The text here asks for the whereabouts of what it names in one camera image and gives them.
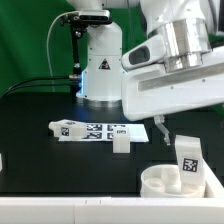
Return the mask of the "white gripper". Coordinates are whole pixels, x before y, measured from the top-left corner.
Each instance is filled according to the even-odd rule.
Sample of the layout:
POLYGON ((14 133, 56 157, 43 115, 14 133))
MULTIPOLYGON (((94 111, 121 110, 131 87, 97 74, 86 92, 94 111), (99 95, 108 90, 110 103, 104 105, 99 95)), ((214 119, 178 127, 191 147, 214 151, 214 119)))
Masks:
POLYGON ((122 107, 130 121, 154 117, 154 123, 170 145, 163 115, 224 103, 224 46, 202 56, 198 67, 167 73, 158 61, 166 54, 164 39, 156 35, 131 50, 149 50, 150 58, 140 67, 122 58, 127 74, 122 80, 122 107))

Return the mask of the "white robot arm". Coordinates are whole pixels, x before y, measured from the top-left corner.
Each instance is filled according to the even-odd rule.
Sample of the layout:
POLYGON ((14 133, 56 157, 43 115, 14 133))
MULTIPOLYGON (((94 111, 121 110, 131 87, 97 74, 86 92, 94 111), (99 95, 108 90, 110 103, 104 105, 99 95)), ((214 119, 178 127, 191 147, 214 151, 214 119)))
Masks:
POLYGON ((224 103, 224 0, 66 0, 85 22, 103 21, 110 8, 138 6, 147 40, 122 52, 122 30, 112 23, 88 29, 83 100, 119 101, 131 121, 224 103))

